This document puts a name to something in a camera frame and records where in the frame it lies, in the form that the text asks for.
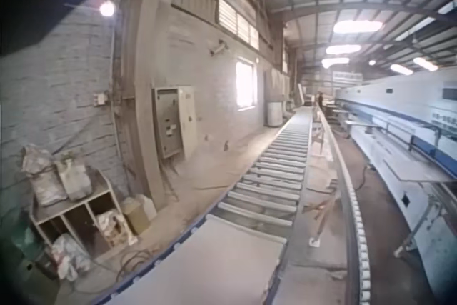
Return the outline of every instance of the ceiling light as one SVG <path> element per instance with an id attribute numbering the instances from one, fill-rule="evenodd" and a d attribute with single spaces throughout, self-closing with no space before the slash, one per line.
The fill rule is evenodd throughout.
<path id="1" fill-rule="evenodd" d="M 407 69 L 406 67 L 400 66 L 399 64 L 392 64 L 391 69 L 396 71 L 397 73 L 405 74 L 405 75 L 412 75 L 413 71 Z"/>
<path id="2" fill-rule="evenodd" d="M 332 59 L 323 59 L 322 60 L 322 66 L 324 68 L 328 68 L 333 64 L 348 64 L 349 63 L 349 58 L 348 57 L 335 57 Z"/>
<path id="3" fill-rule="evenodd" d="M 344 44 L 342 46 L 330 46 L 326 49 L 327 54 L 339 55 L 355 53 L 362 49 L 358 44 Z"/>
<path id="4" fill-rule="evenodd" d="M 116 7 L 112 1 L 107 0 L 102 5 L 100 5 L 99 10 L 102 16 L 111 17 L 114 15 L 114 10 L 116 10 Z"/>
<path id="5" fill-rule="evenodd" d="M 383 27 L 380 21 L 339 21 L 333 27 L 337 34 L 352 34 L 355 32 L 375 32 Z"/>
<path id="6" fill-rule="evenodd" d="M 431 62 L 428 62 L 427 60 L 425 60 L 422 57 L 416 57 L 413 61 L 415 64 L 418 64 L 422 68 L 428 69 L 429 71 L 435 71 L 438 69 L 437 66 L 435 66 Z"/>

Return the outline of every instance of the plastic bag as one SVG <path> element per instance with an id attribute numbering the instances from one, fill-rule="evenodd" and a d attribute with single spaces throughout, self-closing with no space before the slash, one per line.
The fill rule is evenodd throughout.
<path id="1" fill-rule="evenodd" d="M 75 281 L 78 271 L 91 268 L 89 255 L 76 243 L 69 234 L 62 234 L 52 245 L 52 256 L 57 263 L 57 274 L 60 279 Z"/>
<path id="2" fill-rule="evenodd" d="M 53 156 L 47 150 L 39 149 L 34 144 L 29 144 L 24 149 L 22 171 L 30 178 L 39 204 L 48 206 L 65 200 L 67 195 L 56 175 Z"/>
<path id="3" fill-rule="evenodd" d="M 56 165 L 65 192 L 71 200 L 79 200 L 92 194 L 91 180 L 83 161 L 68 155 L 62 161 L 57 161 Z"/>
<path id="4" fill-rule="evenodd" d="M 131 246 L 138 242 L 124 216 L 117 210 L 109 210 L 99 214 L 96 218 L 102 234 L 111 246 L 116 246 L 125 241 L 128 241 L 129 246 Z"/>

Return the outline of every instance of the dusty floor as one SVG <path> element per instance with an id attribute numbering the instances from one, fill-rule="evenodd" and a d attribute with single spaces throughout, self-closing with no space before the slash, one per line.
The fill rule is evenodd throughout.
<path id="1" fill-rule="evenodd" d="M 263 129 L 232 144 L 228 151 L 206 147 L 196 152 L 187 163 L 167 169 L 173 191 L 169 190 L 169 205 L 159 212 L 138 244 L 118 252 L 114 257 L 95 266 L 76 283 L 61 287 L 55 304 L 87 304 L 97 294 L 116 282 L 121 261 L 136 251 L 147 250 L 155 255 L 167 247 L 201 213 L 203 213 L 248 168 L 270 144 L 277 129 Z M 337 136 L 353 184 L 362 180 L 366 160 L 358 147 L 348 139 Z M 288 264 L 275 298 L 275 305 L 307 304 L 337 305 L 344 300 L 346 286 L 346 238 L 341 203 L 336 202 L 321 235 L 321 246 L 308 245 L 318 229 L 317 211 L 302 212 L 305 205 L 326 198 L 326 187 L 335 171 L 328 162 L 326 145 L 314 143 L 307 167 L 307 189 L 299 206 L 288 250 Z M 375 171 L 366 172 L 366 183 L 358 191 L 359 204 L 368 239 L 371 262 L 371 303 L 421 305 L 434 304 L 433 296 L 420 259 L 414 253 L 407 260 L 393 257 L 393 251 L 408 235 L 409 228 L 394 200 Z"/>
<path id="2" fill-rule="evenodd" d="M 140 250 L 145 249 L 152 256 L 163 251 L 229 185 L 238 180 L 277 132 L 278 129 L 262 128 L 232 143 L 227 151 L 205 146 L 196 151 L 189 161 L 178 164 L 175 171 L 167 168 L 166 173 L 173 187 L 173 191 L 168 190 L 169 205 L 158 213 L 150 227 L 140 235 L 139 242 L 94 265 L 87 275 L 76 282 L 73 289 L 68 283 L 63 283 L 55 305 L 87 304 L 116 283 L 121 262 L 127 261 Z"/>
<path id="3" fill-rule="evenodd" d="M 362 171 L 367 160 L 352 140 L 335 136 L 354 188 L 357 188 L 362 182 Z M 357 191 L 357 198 L 370 256 L 371 304 L 434 304 L 417 252 L 409 253 L 406 259 L 393 256 L 393 251 L 401 245 L 410 230 L 376 171 L 366 171 L 366 182 Z"/>

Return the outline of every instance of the ventilation window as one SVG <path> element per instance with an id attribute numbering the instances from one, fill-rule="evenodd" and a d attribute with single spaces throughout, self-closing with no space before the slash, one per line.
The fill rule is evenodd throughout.
<path id="1" fill-rule="evenodd" d="M 258 31 L 224 0 L 219 0 L 218 22 L 258 50 Z"/>

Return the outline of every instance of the electrical box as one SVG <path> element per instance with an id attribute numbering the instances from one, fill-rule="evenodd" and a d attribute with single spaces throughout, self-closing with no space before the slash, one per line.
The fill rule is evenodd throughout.
<path id="1" fill-rule="evenodd" d="M 188 159 L 198 143 L 194 88 L 191 86 L 179 87 L 179 122 L 181 124 L 184 157 Z"/>
<path id="2" fill-rule="evenodd" d="M 163 159 L 183 150 L 178 94 L 177 87 L 154 89 L 154 121 L 158 148 Z"/>
<path id="3" fill-rule="evenodd" d="M 161 87 L 153 90 L 154 122 L 162 159 L 183 152 L 188 159 L 197 146 L 194 88 Z"/>

